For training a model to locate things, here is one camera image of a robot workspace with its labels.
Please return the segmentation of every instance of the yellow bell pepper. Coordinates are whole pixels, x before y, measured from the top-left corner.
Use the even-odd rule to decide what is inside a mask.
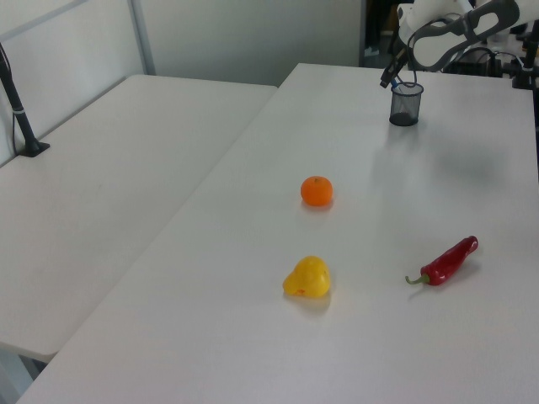
[[[283,282],[288,295],[322,297],[331,287],[331,277],[326,263],[318,257],[309,256],[297,263]]]

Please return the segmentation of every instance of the black mesh cup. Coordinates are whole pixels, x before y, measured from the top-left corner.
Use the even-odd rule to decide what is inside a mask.
[[[389,121],[396,126],[417,124],[423,90],[423,86],[413,82],[401,82],[392,88],[393,97]]]

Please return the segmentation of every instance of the red chili pepper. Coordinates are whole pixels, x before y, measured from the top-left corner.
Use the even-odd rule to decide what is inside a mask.
[[[461,267],[466,257],[478,249],[478,245],[476,237],[465,238],[432,263],[425,265],[421,269],[421,278],[411,281],[407,276],[406,281],[409,284],[431,284],[433,286],[443,284]]]

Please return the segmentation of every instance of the white tabletop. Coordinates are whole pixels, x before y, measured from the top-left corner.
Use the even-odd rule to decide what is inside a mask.
[[[0,169],[0,348],[48,361],[275,88],[134,76]]]
[[[300,65],[20,404],[534,402],[531,93],[421,74],[403,129],[380,75]],[[302,205],[311,175],[331,209]],[[405,283],[470,235],[446,284]],[[309,254],[330,296],[283,296]]]

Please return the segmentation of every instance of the pepper stem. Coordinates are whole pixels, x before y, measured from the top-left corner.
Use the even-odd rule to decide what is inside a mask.
[[[427,274],[422,275],[421,278],[417,280],[410,280],[408,276],[405,279],[409,284],[428,284],[430,282],[429,275]]]

